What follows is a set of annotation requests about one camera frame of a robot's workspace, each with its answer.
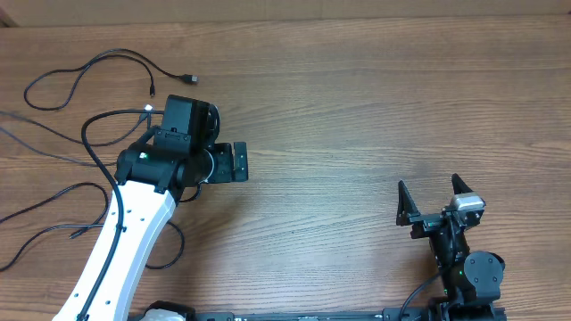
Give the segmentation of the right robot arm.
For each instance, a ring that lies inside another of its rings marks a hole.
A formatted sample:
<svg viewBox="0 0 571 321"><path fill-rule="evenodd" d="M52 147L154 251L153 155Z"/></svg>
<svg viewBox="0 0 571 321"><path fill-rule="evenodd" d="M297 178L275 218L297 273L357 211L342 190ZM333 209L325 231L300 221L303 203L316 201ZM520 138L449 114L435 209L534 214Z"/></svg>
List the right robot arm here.
<svg viewBox="0 0 571 321"><path fill-rule="evenodd" d="M415 289L394 313L396 320L501 321L507 318L504 308L494 302L501 297L505 261L489 251L471 251L465 232L478 226L486 202L461 179L451 176L453 196L448 205L433 214L423 214L413 201L403 181L398 183L396 224L410 226L413 239L427 238L437 265L437 272ZM431 299L424 308L411 302L431 283L440 279L443 297Z"/></svg>

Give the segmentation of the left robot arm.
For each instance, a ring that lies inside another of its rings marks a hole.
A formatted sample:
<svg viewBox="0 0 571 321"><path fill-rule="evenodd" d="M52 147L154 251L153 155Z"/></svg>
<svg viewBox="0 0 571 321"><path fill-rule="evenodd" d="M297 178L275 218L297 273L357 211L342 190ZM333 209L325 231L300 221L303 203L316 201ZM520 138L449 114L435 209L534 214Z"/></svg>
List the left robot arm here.
<svg viewBox="0 0 571 321"><path fill-rule="evenodd" d="M219 109L169 95L162 122L102 172L112 200L102 230L58 320L125 320L149 255L184 190L248 179L244 142L218 143Z"/></svg>

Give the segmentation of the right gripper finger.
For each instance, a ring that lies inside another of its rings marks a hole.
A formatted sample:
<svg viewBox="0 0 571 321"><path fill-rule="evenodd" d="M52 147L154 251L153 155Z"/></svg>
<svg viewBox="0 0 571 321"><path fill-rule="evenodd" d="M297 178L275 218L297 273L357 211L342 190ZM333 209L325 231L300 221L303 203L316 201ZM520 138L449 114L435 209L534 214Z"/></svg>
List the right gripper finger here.
<svg viewBox="0 0 571 321"><path fill-rule="evenodd" d="M454 194L473 192L473 190L462 180L462 178L457 173L451 175L451 184Z"/></svg>
<svg viewBox="0 0 571 321"><path fill-rule="evenodd" d="M416 203L413 201L410 192L403 180L398 183L398 197L399 200L396 215L396 225L412 225L418 220L420 211L418 210Z"/></svg>

